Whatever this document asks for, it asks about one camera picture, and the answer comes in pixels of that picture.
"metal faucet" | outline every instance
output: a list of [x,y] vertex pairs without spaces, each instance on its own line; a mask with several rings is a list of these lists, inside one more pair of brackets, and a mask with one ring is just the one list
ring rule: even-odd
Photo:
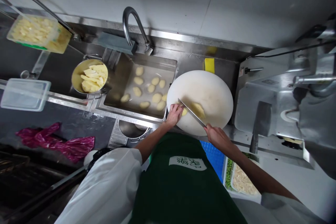
[[124,28],[124,33],[125,33],[126,40],[129,44],[129,46],[132,46],[132,41],[131,41],[130,34],[129,34],[129,31],[128,31],[128,17],[129,17],[130,14],[133,14],[133,16],[135,17],[135,20],[138,23],[138,26],[139,26],[139,29],[140,29],[141,34],[143,36],[143,39],[145,40],[145,45],[146,45],[145,54],[150,55],[152,53],[153,49],[151,48],[150,42],[149,42],[149,40],[147,38],[147,35],[144,31],[144,27],[141,24],[139,15],[135,11],[135,9],[133,9],[132,7],[129,7],[129,6],[125,8],[124,13],[122,14],[122,16],[123,16],[122,17],[122,23],[123,23],[122,26]]
[[[33,0],[35,3],[37,3],[39,6],[41,6],[46,12],[48,12],[51,16],[53,16],[54,18],[57,19],[57,21],[63,25],[69,32],[72,33],[72,38],[75,41],[81,41],[81,36],[75,32],[71,26],[69,26],[66,22],[64,22],[62,19],[60,19],[59,16],[57,16],[54,12],[52,12],[47,6],[45,6],[43,3],[41,3],[39,0]],[[12,6],[12,4],[8,1],[8,0],[4,0],[4,2],[6,4],[8,4],[9,6]]]

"round cutting board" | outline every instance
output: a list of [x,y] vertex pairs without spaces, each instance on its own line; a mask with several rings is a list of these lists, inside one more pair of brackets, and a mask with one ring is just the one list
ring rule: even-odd
[[[176,80],[168,90],[167,107],[178,103],[180,98],[188,107],[191,102],[201,104],[205,119],[202,121],[212,126],[224,128],[231,118],[233,98],[227,84],[217,75],[195,70],[186,72]],[[197,136],[207,135],[203,127],[189,114],[182,116],[177,126],[183,131]]]

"pink plastic bag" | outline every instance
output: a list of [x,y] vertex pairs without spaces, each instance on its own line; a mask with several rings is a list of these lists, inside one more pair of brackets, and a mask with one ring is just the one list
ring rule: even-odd
[[58,150],[73,163],[77,163],[93,149],[95,137],[74,138],[65,142],[52,135],[60,126],[61,124],[57,122],[46,129],[25,128],[15,134],[21,137],[22,143],[29,148],[41,146],[45,149]]

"knife handle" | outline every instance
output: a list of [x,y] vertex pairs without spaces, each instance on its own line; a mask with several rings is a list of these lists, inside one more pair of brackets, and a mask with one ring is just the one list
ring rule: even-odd
[[258,134],[253,134],[250,144],[250,152],[253,154],[258,153],[258,142],[259,142],[259,136]]

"white sleeve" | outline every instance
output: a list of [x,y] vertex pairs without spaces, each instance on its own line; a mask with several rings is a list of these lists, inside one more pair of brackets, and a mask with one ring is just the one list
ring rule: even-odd
[[262,194],[261,204],[233,198],[248,224],[326,223],[302,203],[276,194]]
[[55,224],[121,223],[133,209],[141,164],[138,149],[118,148],[103,155]]

